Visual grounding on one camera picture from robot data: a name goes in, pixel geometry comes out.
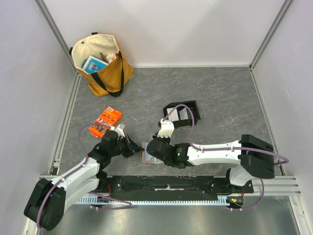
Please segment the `brown leather card holder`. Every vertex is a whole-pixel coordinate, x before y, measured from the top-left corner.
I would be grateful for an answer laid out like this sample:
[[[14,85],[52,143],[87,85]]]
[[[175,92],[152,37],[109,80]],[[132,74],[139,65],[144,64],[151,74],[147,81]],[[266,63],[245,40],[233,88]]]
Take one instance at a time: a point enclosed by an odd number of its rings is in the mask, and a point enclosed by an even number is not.
[[[163,161],[148,154],[147,146],[148,146],[148,142],[142,143],[142,148],[144,149],[144,151],[142,152],[142,162],[146,164],[162,164]]]

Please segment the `black plastic bin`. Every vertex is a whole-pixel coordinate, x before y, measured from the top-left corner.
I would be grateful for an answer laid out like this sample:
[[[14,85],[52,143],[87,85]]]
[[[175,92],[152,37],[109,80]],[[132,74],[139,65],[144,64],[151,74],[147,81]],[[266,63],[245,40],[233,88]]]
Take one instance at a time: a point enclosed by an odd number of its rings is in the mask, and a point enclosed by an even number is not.
[[[192,126],[192,117],[194,117],[194,123],[197,124],[197,122],[201,119],[201,116],[200,116],[197,102],[195,100],[169,103],[163,108],[164,117],[168,115],[167,108],[174,108],[179,104],[186,105],[191,110],[193,116],[190,114],[187,108],[182,107],[182,106],[177,107],[176,110],[178,112],[179,121],[173,122],[174,127],[179,128],[179,127],[184,127],[184,126]]]

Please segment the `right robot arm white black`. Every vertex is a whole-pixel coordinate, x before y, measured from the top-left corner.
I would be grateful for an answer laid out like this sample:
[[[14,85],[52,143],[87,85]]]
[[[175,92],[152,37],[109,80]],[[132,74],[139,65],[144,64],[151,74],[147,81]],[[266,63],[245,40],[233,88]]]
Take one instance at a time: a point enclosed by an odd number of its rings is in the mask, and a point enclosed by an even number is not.
[[[249,134],[237,141],[212,145],[171,145],[169,138],[156,137],[148,143],[146,151],[165,165],[179,169],[203,164],[235,165],[224,180],[225,189],[231,193],[252,179],[275,177],[273,146]]]

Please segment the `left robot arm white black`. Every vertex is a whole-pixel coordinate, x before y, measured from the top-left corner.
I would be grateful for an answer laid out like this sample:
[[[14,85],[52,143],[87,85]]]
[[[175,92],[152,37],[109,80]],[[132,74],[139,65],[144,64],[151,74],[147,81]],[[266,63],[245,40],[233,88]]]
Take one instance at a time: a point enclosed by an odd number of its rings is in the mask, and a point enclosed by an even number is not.
[[[87,156],[65,174],[52,180],[40,179],[25,206],[24,216],[47,231],[54,229],[67,209],[89,192],[103,192],[108,186],[103,171],[113,157],[129,158],[144,148],[124,134],[107,131],[101,142],[94,146]]]

